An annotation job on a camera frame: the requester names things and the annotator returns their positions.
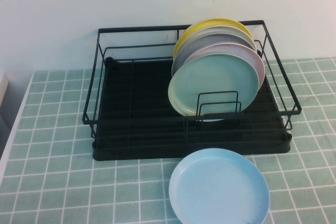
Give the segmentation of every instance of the stack of plates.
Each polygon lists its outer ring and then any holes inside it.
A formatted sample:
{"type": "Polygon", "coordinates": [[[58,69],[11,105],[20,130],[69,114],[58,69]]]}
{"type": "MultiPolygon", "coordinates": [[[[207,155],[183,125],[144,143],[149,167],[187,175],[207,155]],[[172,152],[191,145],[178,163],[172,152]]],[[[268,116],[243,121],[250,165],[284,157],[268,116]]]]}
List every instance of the stack of plates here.
{"type": "MultiPolygon", "coordinates": [[[[213,18],[190,26],[178,39],[173,53],[169,100],[181,115],[196,115],[198,95],[237,91],[241,110],[255,98],[265,77],[250,31],[241,23],[213,18]]],[[[235,112],[236,93],[199,97],[198,114],[235,112]],[[205,104],[199,112],[200,105],[205,104]]]]}

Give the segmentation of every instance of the white wall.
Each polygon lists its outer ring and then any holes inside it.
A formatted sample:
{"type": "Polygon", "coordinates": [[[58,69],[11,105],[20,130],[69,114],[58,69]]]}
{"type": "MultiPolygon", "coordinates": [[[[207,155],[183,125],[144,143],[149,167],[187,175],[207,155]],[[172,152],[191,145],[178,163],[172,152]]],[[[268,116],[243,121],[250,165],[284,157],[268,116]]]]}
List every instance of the white wall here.
{"type": "Polygon", "coordinates": [[[336,56],[335,0],[0,0],[0,68],[12,124],[33,70],[92,65],[100,27],[264,19],[281,58],[336,56]]]}

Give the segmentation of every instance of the light blue plate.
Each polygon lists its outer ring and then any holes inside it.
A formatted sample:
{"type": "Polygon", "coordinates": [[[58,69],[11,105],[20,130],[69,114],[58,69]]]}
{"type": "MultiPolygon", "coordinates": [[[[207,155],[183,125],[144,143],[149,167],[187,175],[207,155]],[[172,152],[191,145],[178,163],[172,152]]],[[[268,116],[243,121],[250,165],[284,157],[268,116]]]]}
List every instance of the light blue plate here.
{"type": "Polygon", "coordinates": [[[270,202],[258,168],[216,148],[194,152],[177,165],[169,199],[182,224],[261,224],[270,202]]]}

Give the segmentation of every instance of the mint green plate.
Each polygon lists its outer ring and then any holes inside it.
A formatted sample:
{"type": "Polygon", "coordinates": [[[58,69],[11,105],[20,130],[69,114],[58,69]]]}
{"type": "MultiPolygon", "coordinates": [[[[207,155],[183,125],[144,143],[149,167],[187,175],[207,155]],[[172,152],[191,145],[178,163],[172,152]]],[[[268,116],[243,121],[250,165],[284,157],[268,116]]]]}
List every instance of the mint green plate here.
{"type": "MultiPolygon", "coordinates": [[[[252,103],[258,86],[258,74],[246,60],[227,54],[208,54],[179,68],[170,81],[168,96],[173,108],[187,116],[196,115],[199,93],[238,91],[243,110],[252,103]]],[[[229,101],[236,101],[236,93],[204,94],[200,96],[199,107],[202,103],[229,101]]],[[[201,115],[235,110],[235,103],[204,105],[201,115]]]]}

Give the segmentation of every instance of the metal wire rack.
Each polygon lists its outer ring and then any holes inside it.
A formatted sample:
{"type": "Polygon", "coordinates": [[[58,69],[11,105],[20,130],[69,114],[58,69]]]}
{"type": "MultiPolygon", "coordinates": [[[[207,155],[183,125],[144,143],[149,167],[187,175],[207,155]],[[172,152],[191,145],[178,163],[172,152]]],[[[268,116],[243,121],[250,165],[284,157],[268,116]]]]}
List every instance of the metal wire rack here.
{"type": "Polygon", "coordinates": [[[175,43],[107,46],[101,48],[101,34],[179,31],[189,25],[102,28],[98,30],[97,46],[83,112],[83,123],[91,126],[96,160],[184,157],[209,147],[229,149],[241,154],[284,153],[290,150],[291,116],[301,113],[301,106],[281,64],[263,20],[241,22],[245,26],[261,26],[265,37],[256,39],[258,53],[265,59],[270,75],[265,77],[252,104],[241,111],[237,91],[200,93],[195,116],[181,116],[170,105],[167,89],[171,79],[171,57],[125,58],[106,57],[107,50],[174,46],[175,43]],[[273,53],[294,106],[286,108],[272,68],[266,56],[266,43],[273,53]],[[97,69],[98,54],[101,69],[97,69]],[[279,110],[268,78],[278,92],[279,110]],[[93,84],[98,82],[97,95],[93,84]],[[201,103],[200,97],[212,93],[233,93],[234,101],[201,103]],[[236,111],[201,115],[203,106],[233,103],[236,111]],[[223,119],[215,122],[207,120],[223,119]]]}

